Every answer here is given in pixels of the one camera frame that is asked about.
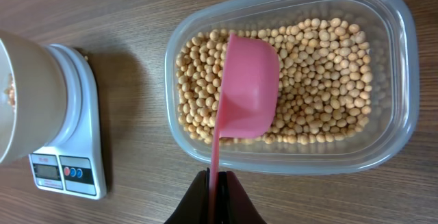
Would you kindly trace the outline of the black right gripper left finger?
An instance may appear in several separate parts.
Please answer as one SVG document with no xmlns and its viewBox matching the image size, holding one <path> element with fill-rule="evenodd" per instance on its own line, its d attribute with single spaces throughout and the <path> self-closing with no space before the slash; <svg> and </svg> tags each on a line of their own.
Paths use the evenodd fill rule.
<svg viewBox="0 0 438 224">
<path fill-rule="evenodd" d="M 209 169 L 199 171 L 165 224 L 207 224 Z"/>
</svg>

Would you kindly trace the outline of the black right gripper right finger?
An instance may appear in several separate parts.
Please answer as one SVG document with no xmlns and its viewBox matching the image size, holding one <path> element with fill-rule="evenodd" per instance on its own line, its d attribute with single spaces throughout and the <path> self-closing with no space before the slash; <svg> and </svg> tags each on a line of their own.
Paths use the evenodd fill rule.
<svg viewBox="0 0 438 224">
<path fill-rule="evenodd" d="M 218 174 L 217 223 L 266 224 L 234 172 Z"/>
</svg>

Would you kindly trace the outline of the pink plastic measuring scoop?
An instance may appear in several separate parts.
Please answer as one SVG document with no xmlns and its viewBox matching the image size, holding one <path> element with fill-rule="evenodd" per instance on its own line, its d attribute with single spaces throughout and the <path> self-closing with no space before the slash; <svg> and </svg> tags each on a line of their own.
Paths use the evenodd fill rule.
<svg viewBox="0 0 438 224">
<path fill-rule="evenodd" d="M 217 223 L 221 138 L 256 138 L 273 122 L 279 85 L 276 49 L 265 41 L 230 34 L 214 125 L 208 223 Z"/>
</svg>

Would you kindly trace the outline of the white digital kitchen scale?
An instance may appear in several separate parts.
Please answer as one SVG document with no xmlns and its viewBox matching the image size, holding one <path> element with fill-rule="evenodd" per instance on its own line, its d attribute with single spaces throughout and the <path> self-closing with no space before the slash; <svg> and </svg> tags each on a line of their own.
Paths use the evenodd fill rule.
<svg viewBox="0 0 438 224">
<path fill-rule="evenodd" d="M 29 155 L 37 188 L 98 200 L 107 194 L 101 152 L 99 97 L 85 56 L 60 44 L 47 45 L 64 74 L 67 110 L 58 135 Z"/>
</svg>

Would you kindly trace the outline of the white bowl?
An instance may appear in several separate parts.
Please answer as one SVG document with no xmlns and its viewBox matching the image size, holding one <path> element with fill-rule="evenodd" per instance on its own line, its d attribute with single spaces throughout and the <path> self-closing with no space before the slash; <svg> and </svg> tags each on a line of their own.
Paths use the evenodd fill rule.
<svg viewBox="0 0 438 224">
<path fill-rule="evenodd" d="M 16 108 L 4 93 L 15 83 Z M 64 76 L 41 45 L 1 31 L 1 163 L 8 164 L 46 145 L 61 130 L 67 107 Z"/>
</svg>

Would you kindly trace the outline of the soybeans in white bowl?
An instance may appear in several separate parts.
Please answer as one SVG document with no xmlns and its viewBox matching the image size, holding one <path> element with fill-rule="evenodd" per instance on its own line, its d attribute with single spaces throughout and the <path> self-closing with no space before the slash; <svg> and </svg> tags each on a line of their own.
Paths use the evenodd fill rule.
<svg viewBox="0 0 438 224">
<path fill-rule="evenodd" d="M 8 97 L 8 104 L 15 109 L 16 108 L 16 94 L 15 94 L 15 83 L 12 75 L 8 77 L 8 87 L 5 89 L 4 93 Z"/>
</svg>

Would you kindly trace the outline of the yellow soybeans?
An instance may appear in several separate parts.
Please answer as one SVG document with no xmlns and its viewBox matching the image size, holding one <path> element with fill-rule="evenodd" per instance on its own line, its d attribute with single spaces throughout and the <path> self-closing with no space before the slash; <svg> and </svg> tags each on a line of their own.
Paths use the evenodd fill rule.
<svg viewBox="0 0 438 224">
<path fill-rule="evenodd" d="M 230 33 L 199 33 L 176 58 L 178 121 L 192 139 L 207 144 L 213 140 Z M 363 131 L 372 111 L 373 74 L 370 45 L 358 24 L 309 18 L 237 35 L 270 43 L 279 59 L 276 115 L 263 142 L 333 142 Z"/>
</svg>

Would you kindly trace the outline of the clear plastic container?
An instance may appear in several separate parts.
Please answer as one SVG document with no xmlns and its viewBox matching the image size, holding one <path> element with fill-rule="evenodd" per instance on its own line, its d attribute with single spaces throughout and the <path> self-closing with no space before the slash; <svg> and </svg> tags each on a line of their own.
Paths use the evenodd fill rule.
<svg viewBox="0 0 438 224">
<path fill-rule="evenodd" d="M 267 132 L 222 138 L 223 166 L 262 173 L 355 173 L 409 141 L 420 104 L 417 38 L 403 0 L 229 0 L 193 13 L 166 50 L 170 131 L 209 162 L 229 36 L 272 45 L 279 98 Z"/>
</svg>

